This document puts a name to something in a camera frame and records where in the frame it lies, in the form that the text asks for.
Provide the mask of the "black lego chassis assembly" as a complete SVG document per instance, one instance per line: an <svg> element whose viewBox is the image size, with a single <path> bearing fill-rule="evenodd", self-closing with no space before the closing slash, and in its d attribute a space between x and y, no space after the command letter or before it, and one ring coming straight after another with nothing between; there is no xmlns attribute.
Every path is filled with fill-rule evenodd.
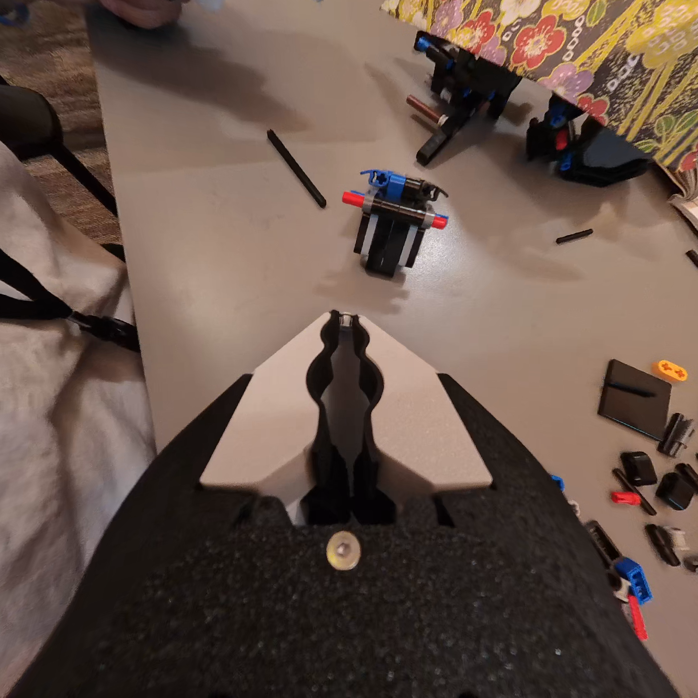
<svg viewBox="0 0 698 698"><path fill-rule="evenodd" d="M432 136L416 155L417 162L426 166L480 108L485 106L488 118L496 121L521 77L426 31L417 32L413 48L432 61L430 90L444 105L438 111L414 95L406 98L406 103L434 127Z"/></svg>

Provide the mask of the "black curved lego body assembly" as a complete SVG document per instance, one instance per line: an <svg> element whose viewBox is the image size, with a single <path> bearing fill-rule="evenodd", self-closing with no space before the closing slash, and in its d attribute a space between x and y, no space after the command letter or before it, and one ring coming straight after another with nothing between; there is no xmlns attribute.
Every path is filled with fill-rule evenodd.
<svg viewBox="0 0 698 698"><path fill-rule="evenodd" d="M528 161L551 164L560 179L605 188L644 174L651 156L588 116L579 132L582 109L552 94L542 120L532 119L526 132Z"/></svg>

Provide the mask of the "black and grey lego piece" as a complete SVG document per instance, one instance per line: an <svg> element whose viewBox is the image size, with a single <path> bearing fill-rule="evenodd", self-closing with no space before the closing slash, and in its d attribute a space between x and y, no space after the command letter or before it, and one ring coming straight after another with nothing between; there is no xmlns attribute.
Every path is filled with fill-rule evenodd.
<svg viewBox="0 0 698 698"><path fill-rule="evenodd" d="M648 523L645 525L645 531L652 547L666 564L672 567L680 567L683 564L681 554L689 549L684 530Z"/></svg>

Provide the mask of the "long black lego axle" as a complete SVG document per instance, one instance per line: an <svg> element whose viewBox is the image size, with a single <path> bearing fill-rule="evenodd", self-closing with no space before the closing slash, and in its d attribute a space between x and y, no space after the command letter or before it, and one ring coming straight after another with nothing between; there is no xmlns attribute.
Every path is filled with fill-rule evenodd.
<svg viewBox="0 0 698 698"><path fill-rule="evenodd" d="M267 140L270 142L272 147L278 153L278 155L284 160L286 165L290 168L291 172L301 183L302 187L308 192L308 194L313 198L317 205L321 209L326 208L327 200L321 194L319 188L313 183L309 175L303 170L300 164L296 161L292 153L290 153L287 147L283 144L278 135L269 129L266 132Z"/></svg>

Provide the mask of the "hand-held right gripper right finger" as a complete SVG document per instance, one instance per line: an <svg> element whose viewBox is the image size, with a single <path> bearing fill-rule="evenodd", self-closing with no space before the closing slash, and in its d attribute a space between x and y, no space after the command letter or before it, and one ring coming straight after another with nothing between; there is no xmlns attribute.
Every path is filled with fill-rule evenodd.
<svg viewBox="0 0 698 698"><path fill-rule="evenodd" d="M438 371L368 318L350 316L368 401L351 506L361 524L392 524L414 498L488 488L493 476Z"/></svg>

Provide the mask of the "person's light grey sweater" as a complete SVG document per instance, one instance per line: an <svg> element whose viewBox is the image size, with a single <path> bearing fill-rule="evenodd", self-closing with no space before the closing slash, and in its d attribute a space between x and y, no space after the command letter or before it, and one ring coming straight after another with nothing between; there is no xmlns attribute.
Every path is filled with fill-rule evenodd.
<svg viewBox="0 0 698 698"><path fill-rule="evenodd" d="M125 263L60 217L4 144L1 251L73 310L134 321ZM2 697L154 456L139 354L65 320L1 321Z"/></svg>

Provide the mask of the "black lego connector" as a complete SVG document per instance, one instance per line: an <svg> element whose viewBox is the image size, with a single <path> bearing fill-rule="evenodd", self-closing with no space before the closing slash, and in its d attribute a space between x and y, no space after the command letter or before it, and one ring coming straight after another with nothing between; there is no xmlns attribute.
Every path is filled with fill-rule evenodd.
<svg viewBox="0 0 698 698"><path fill-rule="evenodd" d="M684 414L675 413L669 419L658 452L670 458L677 458L687 448L695 431L695 421Z"/></svg>

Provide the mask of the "red lego axle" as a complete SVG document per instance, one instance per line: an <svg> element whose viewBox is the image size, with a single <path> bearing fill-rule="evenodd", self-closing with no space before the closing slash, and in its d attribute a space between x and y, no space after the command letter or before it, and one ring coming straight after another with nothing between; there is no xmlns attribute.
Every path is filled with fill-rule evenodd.
<svg viewBox="0 0 698 698"><path fill-rule="evenodd" d="M630 617L635 635L640 641L647 641L649 635L641 612L641 604L633 593L630 593L627 597L627 605L630 609Z"/></svg>

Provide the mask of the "thin black lego axle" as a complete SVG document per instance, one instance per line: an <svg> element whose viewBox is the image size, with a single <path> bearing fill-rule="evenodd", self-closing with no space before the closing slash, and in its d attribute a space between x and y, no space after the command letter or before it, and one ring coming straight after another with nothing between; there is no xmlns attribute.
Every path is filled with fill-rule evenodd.
<svg viewBox="0 0 698 698"><path fill-rule="evenodd" d="M643 496L643 494L641 493L639 488L629 481L629 479L624 475L623 471L620 468L613 468L612 475L618 481L619 486L621 486L622 492L634 492L634 493L638 493L641 495L642 505L640 507L636 507L636 508L641 508L642 511L644 511L647 515L649 515L651 517L656 517L658 515L656 509Z"/></svg>

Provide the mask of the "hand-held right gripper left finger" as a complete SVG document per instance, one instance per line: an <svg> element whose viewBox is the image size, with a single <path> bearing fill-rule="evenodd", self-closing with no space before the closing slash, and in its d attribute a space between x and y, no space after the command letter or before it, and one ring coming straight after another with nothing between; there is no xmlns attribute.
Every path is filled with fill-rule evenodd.
<svg viewBox="0 0 698 698"><path fill-rule="evenodd" d="M322 396L334 378L341 314L323 313L250 377L200 484L282 502L295 524L350 520L350 484Z"/></svg>

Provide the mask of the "black chair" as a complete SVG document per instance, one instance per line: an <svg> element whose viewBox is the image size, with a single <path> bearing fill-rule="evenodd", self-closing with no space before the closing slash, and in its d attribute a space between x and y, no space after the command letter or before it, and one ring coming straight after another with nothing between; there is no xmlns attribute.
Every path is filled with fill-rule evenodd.
<svg viewBox="0 0 698 698"><path fill-rule="evenodd" d="M1 142L22 162L51 156L113 216L115 197L67 148L54 108L38 92L1 78Z"/></svg>

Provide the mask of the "small blue black lego assembly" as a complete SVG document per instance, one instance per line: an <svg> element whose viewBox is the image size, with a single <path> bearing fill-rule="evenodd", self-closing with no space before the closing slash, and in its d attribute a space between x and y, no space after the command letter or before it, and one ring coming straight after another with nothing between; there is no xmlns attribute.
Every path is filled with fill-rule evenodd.
<svg viewBox="0 0 698 698"><path fill-rule="evenodd" d="M444 230L449 217L433 205L448 197L440 186L393 170L369 168L360 173L368 190L348 190L342 202L361 210L362 218L353 251L368 274L393 278L400 269L414 266L424 235Z"/></svg>

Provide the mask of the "floral patterned cloth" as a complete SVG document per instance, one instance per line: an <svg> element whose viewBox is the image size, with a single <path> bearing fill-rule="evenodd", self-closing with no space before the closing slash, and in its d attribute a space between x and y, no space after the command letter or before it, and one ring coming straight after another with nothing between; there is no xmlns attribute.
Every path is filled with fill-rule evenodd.
<svg viewBox="0 0 698 698"><path fill-rule="evenodd" d="M544 86L671 172L697 167L696 1L384 1L381 10Z"/></svg>

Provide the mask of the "blue lego connector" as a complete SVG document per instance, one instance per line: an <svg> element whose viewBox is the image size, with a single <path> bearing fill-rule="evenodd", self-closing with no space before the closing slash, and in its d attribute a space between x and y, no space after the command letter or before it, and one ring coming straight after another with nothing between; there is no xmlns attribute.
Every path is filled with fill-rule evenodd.
<svg viewBox="0 0 698 698"><path fill-rule="evenodd" d="M639 605L653 600L653 593L641 564L631 558L623 557L615 561L614 569L622 579L630 584L630 590Z"/></svg>

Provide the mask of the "white instruction booklet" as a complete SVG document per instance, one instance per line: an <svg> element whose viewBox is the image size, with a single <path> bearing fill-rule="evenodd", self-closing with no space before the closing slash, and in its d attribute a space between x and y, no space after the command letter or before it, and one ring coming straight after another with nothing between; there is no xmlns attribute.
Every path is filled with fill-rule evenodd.
<svg viewBox="0 0 698 698"><path fill-rule="evenodd" d="M689 224L697 235L697 168L669 172L678 193L669 198L669 204Z"/></svg>

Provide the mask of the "black curved lego piece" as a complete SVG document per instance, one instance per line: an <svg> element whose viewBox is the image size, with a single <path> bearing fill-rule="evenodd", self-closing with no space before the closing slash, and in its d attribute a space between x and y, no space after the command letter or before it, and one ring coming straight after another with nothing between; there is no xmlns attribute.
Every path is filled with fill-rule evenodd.
<svg viewBox="0 0 698 698"><path fill-rule="evenodd" d="M655 496L675 511L686 511L694 498L693 486L676 471L667 472L659 481Z"/></svg>
<svg viewBox="0 0 698 698"><path fill-rule="evenodd" d="M627 481L633 486L652 486L658 483L653 462L647 453L621 452L621 463Z"/></svg>

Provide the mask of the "black lego liftarm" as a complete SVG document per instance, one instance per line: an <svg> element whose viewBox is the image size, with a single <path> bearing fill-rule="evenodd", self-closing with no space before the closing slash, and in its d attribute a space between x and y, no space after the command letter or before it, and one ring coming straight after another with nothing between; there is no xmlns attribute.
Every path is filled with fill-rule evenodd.
<svg viewBox="0 0 698 698"><path fill-rule="evenodd" d="M613 568L623 558L623 554L618 547L612 542L598 521L589 520L583 524L583 527L589 534L603 565L607 569Z"/></svg>

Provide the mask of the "black flat lego panel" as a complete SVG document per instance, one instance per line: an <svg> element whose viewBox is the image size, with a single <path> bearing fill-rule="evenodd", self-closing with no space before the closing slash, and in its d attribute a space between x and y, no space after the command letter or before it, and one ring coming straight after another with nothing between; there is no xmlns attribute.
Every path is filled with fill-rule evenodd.
<svg viewBox="0 0 698 698"><path fill-rule="evenodd" d="M654 441L669 421L671 384L616 359L609 360L597 414Z"/></svg>

